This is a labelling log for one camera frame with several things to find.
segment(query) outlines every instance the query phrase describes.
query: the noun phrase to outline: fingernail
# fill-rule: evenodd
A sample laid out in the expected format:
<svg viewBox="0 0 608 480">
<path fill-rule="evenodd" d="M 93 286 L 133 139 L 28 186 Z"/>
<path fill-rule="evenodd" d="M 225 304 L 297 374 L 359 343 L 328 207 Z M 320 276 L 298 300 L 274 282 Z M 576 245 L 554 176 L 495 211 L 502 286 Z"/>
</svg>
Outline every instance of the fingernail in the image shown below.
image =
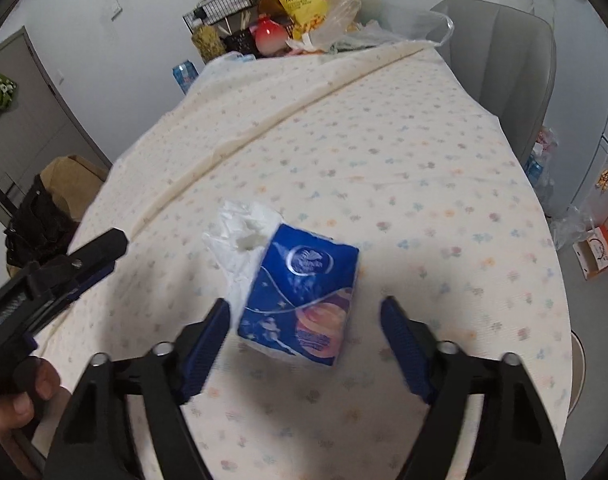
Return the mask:
<svg viewBox="0 0 608 480">
<path fill-rule="evenodd" d="M 35 389 L 44 400 L 49 400 L 53 394 L 53 388 L 47 380 L 39 381 L 35 385 Z"/>
<path fill-rule="evenodd" d="M 17 415 L 23 415 L 31 409 L 31 399 L 28 394 L 21 394 L 13 400 L 13 408 Z"/>
</svg>

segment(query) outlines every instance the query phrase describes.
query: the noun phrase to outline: gray floor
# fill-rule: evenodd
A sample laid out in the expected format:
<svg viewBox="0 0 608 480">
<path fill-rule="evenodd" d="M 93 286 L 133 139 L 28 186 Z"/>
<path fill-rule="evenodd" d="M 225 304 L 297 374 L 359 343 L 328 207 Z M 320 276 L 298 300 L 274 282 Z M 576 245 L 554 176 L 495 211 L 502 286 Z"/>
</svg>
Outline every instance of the gray floor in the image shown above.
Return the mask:
<svg viewBox="0 0 608 480">
<path fill-rule="evenodd" d="M 608 269 L 585 281 L 572 247 L 560 251 L 559 263 L 571 328 L 586 353 L 586 382 L 562 438 L 568 480 L 578 480 L 608 443 Z"/>
</svg>

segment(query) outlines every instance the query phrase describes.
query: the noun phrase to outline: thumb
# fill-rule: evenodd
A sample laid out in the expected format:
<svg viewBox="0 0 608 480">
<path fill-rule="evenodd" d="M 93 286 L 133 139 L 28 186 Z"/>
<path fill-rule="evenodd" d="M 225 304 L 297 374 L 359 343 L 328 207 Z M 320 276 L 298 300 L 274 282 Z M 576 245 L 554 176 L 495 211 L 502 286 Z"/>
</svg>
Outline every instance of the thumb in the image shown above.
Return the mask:
<svg viewBox="0 0 608 480">
<path fill-rule="evenodd" d="M 0 396 L 0 439 L 23 428 L 33 418 L 33 403 L 27 393 Z"/>
</svg>

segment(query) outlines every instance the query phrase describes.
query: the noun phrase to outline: gray chair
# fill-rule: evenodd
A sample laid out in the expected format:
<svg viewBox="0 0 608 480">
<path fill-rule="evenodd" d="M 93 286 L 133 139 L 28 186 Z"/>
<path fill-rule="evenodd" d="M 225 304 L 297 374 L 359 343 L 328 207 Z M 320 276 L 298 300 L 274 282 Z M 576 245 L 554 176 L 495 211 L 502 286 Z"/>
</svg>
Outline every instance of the gray chair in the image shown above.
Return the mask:
<svg viewBox="0 0 608 480">
<path fill-rule="evenodd" d="M 444 0 L 433 10 L 455 30 L 438 52 L 466 92 L 500 119 L 524 164 L 553 91 L 556 51 L 550 25 L 526 12 L 482 0 Z"/>
</svg>

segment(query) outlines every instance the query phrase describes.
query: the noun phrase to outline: white tablecloth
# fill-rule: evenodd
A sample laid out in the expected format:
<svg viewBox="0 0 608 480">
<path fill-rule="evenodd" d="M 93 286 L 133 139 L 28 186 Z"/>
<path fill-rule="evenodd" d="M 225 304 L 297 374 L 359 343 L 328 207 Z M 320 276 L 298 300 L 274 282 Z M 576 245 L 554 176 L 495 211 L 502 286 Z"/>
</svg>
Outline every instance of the white tablecloth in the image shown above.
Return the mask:
<svg viewBox="0 0 608 480">
<path fill-rule="evenodd" d="M 497 118 L 434 50 L 414 50 L 259 61 L 197 83 L 116 164 L 80 227 L 76 245 L 113 226 L 131 244 L 50 334 L 44 355 L 65 385 L 94 352 L 137 356 L 201 320 L 225 293 L 201 234 L 223 200 L 259 201 L 359 247 L 360 270 L 332 369 L 286 365 L 229 334 L 184 408 L 215 479 L 396 477 L 427 408 L 380 329 L 388 294 L 470 354 L 519 354 L 561 439 L 570 326 L 542 210 Z M 465 474 L 479 400 L 452 479 Z M 132 418 L 147 477 L 160 478 L 141 403 Z"/>
</svg>

